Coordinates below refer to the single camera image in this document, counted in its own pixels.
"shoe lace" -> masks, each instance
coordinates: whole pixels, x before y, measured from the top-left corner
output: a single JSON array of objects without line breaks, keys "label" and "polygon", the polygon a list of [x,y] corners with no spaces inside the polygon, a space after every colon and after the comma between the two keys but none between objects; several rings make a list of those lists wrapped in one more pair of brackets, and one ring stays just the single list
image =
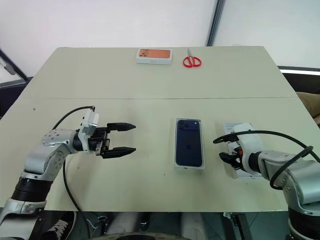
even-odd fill
[{"label": "shoe lace", "polygon": [[68,225],[68,223],[66,221],[63,221],[63,220],[60,219],[48,231],[55,231],[55,233],[56,233],[56,235],[58,237],[58,240],[60,240],[62,234],[64,234],[64,231],[65,231],[67,225]]}]

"white table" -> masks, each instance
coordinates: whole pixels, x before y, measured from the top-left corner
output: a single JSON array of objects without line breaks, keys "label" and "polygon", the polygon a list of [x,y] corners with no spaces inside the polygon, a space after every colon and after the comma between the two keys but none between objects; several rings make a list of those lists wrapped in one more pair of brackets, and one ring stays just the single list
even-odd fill
[{"label": "white table", "polygon": [[[287,210],[281,191],[264,179],[233,179],[218,157],[225,144],[212,141],[225,122],[250,122],[313,145],[320,154],[320,132],[297,97],[238,99],[26,99],[21,97],[0,121],[0,206],[10,197],[24,159],[41,137],[69,110],[95,105],[99,126],[128,122],[136,129],[110,135],[111,147],[135,147],[127,156],[102,159],[77,153],[67,158],[67,180],[84,211],[259,212]],[[61,127],[76,129],[83,112]],[[202,121],[205,170],[174,169],[177,117]],[[295,143],[263,136],[272,150],[298,153]],[[47,210],[74,210],[62,171],[48,195]]]},{"label": "white table", "polygon": [[137,64],[137,48],[58,48],[24,95],[49,99],[211,99],[296,97],[259,46],[191,47],[202,60],[186,68],[186,47],[172,65]]}]

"white wall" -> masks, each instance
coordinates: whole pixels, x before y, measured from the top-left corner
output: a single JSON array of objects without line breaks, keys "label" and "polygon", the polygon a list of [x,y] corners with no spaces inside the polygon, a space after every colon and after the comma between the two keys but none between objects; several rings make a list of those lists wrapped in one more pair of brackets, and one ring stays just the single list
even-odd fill
[{"label": "white wall", "polygon": [[320,68],[320,0],[226,0],[214,46],[264,46],[279,66]]},{"label": "white wall", "polygon": [[0,48],[34,76],[58,47],[205,46],[215,5],[216,0],[0,0]]}]

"phone box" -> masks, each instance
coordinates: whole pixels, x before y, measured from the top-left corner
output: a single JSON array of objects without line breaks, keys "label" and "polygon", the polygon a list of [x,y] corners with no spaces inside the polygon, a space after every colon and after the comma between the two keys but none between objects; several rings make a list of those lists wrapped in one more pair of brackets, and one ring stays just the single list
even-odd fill
[{"label": "phone box", "polygon": [[136,53],[137,64],[171,64],[171,49],[139,48]]},{"label": "phone box", "polygon": [[[178,121],[179,120],[191,120],[199,123],[200,128],[200,144],[201,144],[201,158],[202,164],[200,166],[188,166],[188,165],[180,165],[176,161],[176,154],[177,154],[177,133],[178,133]],[[177,118],[175,122],[175,141],[174,141],[174,167],[176,168],[184,168],[184,169],[197,169],[203,170],[205,169],[205,154],[204,154],[204,144],[203,144],[203,137],[202,137],[202,124],[200,119],[190,119],[190,118]]]}]

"sneaker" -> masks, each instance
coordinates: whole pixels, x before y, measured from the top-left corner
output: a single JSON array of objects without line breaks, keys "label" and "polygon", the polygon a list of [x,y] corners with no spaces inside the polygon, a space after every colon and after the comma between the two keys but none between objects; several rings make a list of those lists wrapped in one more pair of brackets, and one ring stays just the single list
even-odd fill
[{"label": "sneaker", "polygon": [[76,211],[66,211],[48,231],[42,234],[42,240],[66,240],[74,229],[77,219]]}]

